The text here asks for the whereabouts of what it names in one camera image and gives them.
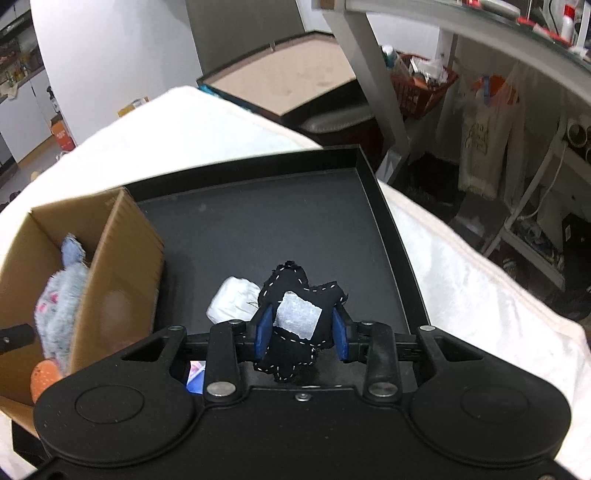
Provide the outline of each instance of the black plastic tray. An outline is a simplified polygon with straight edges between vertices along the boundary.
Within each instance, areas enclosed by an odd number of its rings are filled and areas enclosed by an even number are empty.
[[[248,158],[127,185],[164,240],[155,328],[209,331],[228,277],[259,286],[293,260],[310,284],[336,280],[354,320],[414,333],[428,323],[392,216],[361,150]]]

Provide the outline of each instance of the metal screw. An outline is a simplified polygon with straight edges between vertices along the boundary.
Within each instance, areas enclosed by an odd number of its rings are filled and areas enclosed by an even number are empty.
[[[309,393],[297,393],[295,394],[295,399],[297,401],[310,401],[312,400],[312,395]]]
[[[207,386],[207,393],[214,397],[227,397],[236,391],[236,385],[230,382],[213,382]]]
[[[374,397],[393,397],[398,392],[398,387],[390,382],[376,382],[369,386],[369,393]]]

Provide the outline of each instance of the white blanket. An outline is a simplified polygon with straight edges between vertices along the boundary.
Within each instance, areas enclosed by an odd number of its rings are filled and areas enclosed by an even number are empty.
[[[0,264],[26,212],[134,180],[236,158],[318,148],[307,138],[190,87],[101,130],[43,173],[0,214]],[[591,353],[582,329],[555,315],[438,219],[381,185],[432,324],[556,387],[573,415],[557,460],[591,478]],[[0,423],[0,466],[29,470]]]

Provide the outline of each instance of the white patch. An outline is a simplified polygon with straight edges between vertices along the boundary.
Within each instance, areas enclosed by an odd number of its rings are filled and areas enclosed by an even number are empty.
[[[310,340],[318,324],[322,309],[286,291],[277,309],[275,325],[295,333],[301,339]]]

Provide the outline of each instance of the black stuffed toy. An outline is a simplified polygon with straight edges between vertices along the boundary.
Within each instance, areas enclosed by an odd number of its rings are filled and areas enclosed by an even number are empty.
[[[294,262],[277,265],[258,296],[259,310],[271,306],[274,322],[267,351],[255,369],[287,382],[300,365],[312,365],[320,349],[333,346],[332,310],[346,299],[336,282],[310,286],[304,269]]]

